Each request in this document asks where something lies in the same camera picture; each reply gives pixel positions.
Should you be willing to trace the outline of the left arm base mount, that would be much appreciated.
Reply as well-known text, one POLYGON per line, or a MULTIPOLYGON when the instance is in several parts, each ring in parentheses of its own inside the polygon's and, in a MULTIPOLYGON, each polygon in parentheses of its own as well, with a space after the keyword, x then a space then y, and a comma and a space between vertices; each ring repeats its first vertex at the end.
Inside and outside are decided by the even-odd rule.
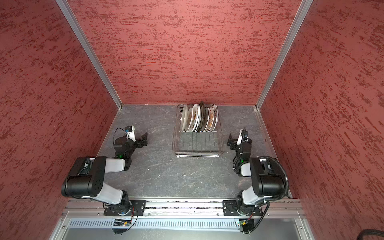
POLYGON ((130 200, 129 207, 124 205, 104 204, 104 216, 142 216, 146 207, 146 200, 130 200))

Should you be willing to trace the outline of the white ribbed plate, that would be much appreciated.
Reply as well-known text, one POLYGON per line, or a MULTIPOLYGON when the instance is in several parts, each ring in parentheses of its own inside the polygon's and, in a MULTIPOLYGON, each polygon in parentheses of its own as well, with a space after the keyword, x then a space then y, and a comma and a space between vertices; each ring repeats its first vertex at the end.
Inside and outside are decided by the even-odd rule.
POLYGON ((186 104, 183 105, 183 111, 182 111, 182 117, 181 117, 181 127, 180 131, 183 132, 185 129, 185 124, 187 120, 187 115, 188 115, 188 106, 186 104))

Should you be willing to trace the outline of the white watermelon pattern plate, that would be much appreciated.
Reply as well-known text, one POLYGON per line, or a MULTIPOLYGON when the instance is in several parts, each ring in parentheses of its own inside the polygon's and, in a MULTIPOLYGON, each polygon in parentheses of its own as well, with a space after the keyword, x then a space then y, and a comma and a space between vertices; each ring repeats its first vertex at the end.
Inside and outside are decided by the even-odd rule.
POLYGON ((196 132, 198 129, 198 126, 200 124, 200 118, 201 118, 201 108, 199 104, 195 104, 193 106, 193 109, 195 110, 195 115, 194 115, 194 124, 193 124, 193 130, 192 132, 196 132))

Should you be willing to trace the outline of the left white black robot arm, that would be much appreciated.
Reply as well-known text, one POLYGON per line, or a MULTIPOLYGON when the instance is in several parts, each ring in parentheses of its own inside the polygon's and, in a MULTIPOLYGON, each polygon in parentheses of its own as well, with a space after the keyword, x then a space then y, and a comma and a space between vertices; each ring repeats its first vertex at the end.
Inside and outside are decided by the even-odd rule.
POLYGON ((135 208, 130 202, 127 191, 105 183, 105 174, 128 171, 134 151, 148 145, 147 133, 140 139, 133 140, 133 136, 133 132, 126 132, 125 137, 114 141, 113 158, 105 156, 77 158, 62 185, 62 195, 101 202, 107 210, 120 216, 132 214, 135 208))

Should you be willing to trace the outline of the dark striped rim cream plate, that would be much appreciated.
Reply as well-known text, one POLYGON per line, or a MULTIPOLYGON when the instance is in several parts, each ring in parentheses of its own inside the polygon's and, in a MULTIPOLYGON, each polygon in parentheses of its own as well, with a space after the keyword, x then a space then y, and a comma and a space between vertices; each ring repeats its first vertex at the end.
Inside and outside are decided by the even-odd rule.
POLYGON ((199 122, 199 127, 198 127, 198 133, 200 132, 203 132, 204 131, 204 127, 205 127, 205 120, 206 120, 206 106, 205 106, 205 103, 203 101, 201 101, 199 103, 200 105, 200 122, 199 122))

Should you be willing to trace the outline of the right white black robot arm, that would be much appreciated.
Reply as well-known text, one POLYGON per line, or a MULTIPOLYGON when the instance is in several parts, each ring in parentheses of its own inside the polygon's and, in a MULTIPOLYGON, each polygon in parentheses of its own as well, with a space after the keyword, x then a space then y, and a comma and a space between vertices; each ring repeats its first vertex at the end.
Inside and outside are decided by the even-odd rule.
POLYGON ((250 178, 252 185, 237 195, 233 207, 240 215, 252 213, 255 208, 288 195, 289 180, 280 162, 270 156, 252 157, 252 140, 240 133, 237 139, 229 136, 227 146, 234 150, 233 171, 240 177, 250 178))

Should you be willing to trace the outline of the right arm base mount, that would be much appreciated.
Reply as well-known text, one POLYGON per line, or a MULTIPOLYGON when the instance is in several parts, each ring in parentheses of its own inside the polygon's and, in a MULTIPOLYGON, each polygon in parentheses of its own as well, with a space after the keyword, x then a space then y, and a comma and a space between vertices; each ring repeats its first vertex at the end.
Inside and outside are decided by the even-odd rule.
POLYGON ((260 217, 263 214, 263 210, 261 208, 253 205, 245 205, 243 202, 238 200, 224 200, 223 212, 224 216, 240 217, 250 217, 251 215, 260 217))

